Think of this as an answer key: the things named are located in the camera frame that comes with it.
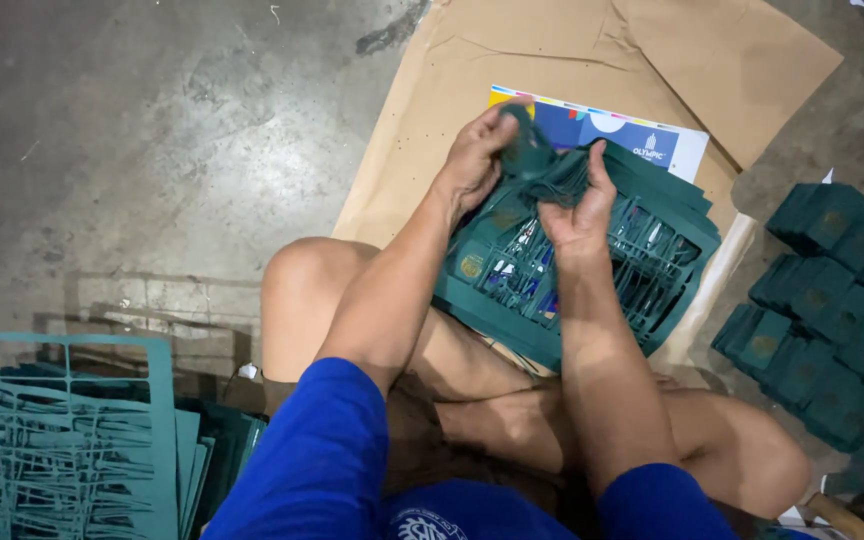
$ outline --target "cardboard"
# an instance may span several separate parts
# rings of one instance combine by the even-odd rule
[[[384,247],[493,84],[709,132],[695,185],[723,245],[650,360],[684,360],[752,240],[730,191],[838,55],[762,0],[434,0],[402,57],[332,236]]]

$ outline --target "hand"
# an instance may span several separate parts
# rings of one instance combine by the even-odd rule
[[[606,141],[600,140],[588,150],[588,189],[574,208],[564,208],[556,202],[538,203],[538,219],[559,262],[609,252],[606,233],[616,201],[616,187],[602,160],[605,149]]]
[[[458,217],[479,206],[492,192],[501,174],[497,153],[519,132],[519,121],[501,114],[510,103],[528,106],[531,96],[519,96],[494,104],[465,125],[452,143],[445,165],[432,180],[430,191],[439,191],[455,205]]]

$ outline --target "man's left hand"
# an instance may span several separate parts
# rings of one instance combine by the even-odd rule
[[[429,188],[448,198],[462,216],[479,206],[492,192],[501,174],[497,153],[512,142],[519,121],[501,108],[510,103],[529,106],[531,96],[519,96],[494,104],[472,120],[455,137],[442,166]]]

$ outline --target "concrete floor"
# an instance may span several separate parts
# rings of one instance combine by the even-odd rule
[[[772,2],[845,61],[736,182],[763,221],[831,167],[864,191],[864,8]],[[0,331],[167,335],[212,379],[258,360],[262,267],[330,232],[425,0],[281,3],[0,0]],[[758,236],[692,350],[751,401],[708,346],[781,249]]]

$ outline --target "blue shirt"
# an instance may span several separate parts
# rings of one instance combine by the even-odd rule
[[[575,538],[503,486],[451,479],[382,498],[388,452],[378,387],[342,358],[316,361],[275,413],[201,538]],[[607,538],[737,538],[695,479],[672,465],[621,474],[597,506]]]

